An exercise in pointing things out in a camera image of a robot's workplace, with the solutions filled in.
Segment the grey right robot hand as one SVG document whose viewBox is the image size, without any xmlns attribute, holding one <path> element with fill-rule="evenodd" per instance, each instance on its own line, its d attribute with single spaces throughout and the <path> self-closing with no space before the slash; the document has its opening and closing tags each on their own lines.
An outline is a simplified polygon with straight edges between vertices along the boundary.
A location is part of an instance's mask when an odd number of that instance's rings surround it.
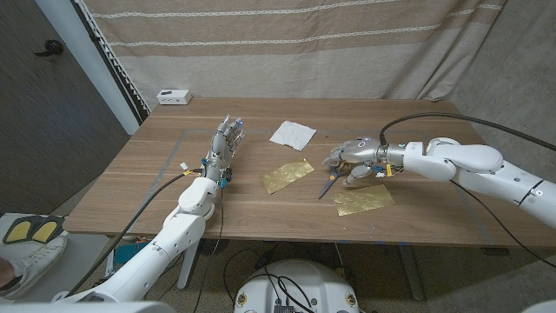
<svg viewBox="0 0 556 313">
<path fill-rule="evenodd" d="M 382 145 L 379 140 L 370 137 L 357 138 L 336 146 L 325 157 L 323 163 L 348 163 L 351 171 L 343 183 L 351 184 L 355 179 L 369 176 L 374 163 L 402 166 L 406 147 L 406 143 Z"/>
</svg>

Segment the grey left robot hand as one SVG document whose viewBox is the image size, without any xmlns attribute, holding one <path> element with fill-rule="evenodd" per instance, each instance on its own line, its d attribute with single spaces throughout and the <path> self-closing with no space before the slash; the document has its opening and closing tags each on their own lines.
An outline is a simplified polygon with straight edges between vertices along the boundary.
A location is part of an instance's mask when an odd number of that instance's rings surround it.
<svg viewBox="0 0 556 313">
<path fill-rule="evenodd" d="M 207 162 L 204 165 L 202 176 L 215 182 L 222 179 L 222 174 L 231 164 L 237 146 L 243 139 L 243 121 L 237 118 L 233 122 L 230 116 L 222 120 L 211 139 Z"/>
</svg>

